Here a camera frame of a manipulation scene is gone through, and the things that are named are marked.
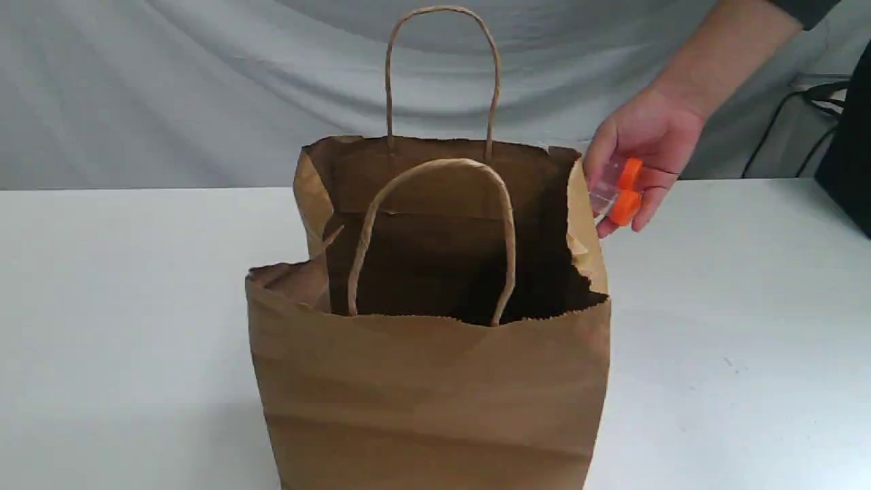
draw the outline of sleeve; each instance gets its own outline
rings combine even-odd
[[[805,31],[810,31],[826,17],[840,0],[768,0],[777,5],[795,20],[801,22]]]

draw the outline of gray fabric backdrop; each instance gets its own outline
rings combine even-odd
[[[503,54],[496,137],[583,145],[713,0],[464,0]],[[290,183],[302,145],[384,134],[383,58],[420,0],[3,0],[0,188]],[[850,72],[871,2],[844,0],[709,125],[689,177],[729,177],[800,70]],[[487,45],[418,17],[395,54],[397,131],[480,138]]]

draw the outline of small plastic bottle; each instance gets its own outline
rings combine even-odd
[[[637,158],[613,160],[606,165],[590,191],[593,214],[608,216],[621,227],[631,223],[641,207],[641,193],[635,186],[643,166]]]

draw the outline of table surface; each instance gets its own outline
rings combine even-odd
[[[0,487],[278,487],[248,267],[290,189],[0,193]],[[871,242],[812,181],[687,181],[604,241],[587,490],[871,488]]]

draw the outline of orange cap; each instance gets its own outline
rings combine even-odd
[[[635,181],[638,180],[638,175],[641,174],[641,167],[643,166],[644,164],[640,159],[626,159],[626,163],[623,166],[623,172],[620,174],[620,178],[617,181],[617,187],[624,190],[634,190]]]
[[[639,208],[641,208],[641,193],[623,190],[617,194],[617,199],[614,200],[608,217],[624,227],[632,222],[632,218],[635,217]]]

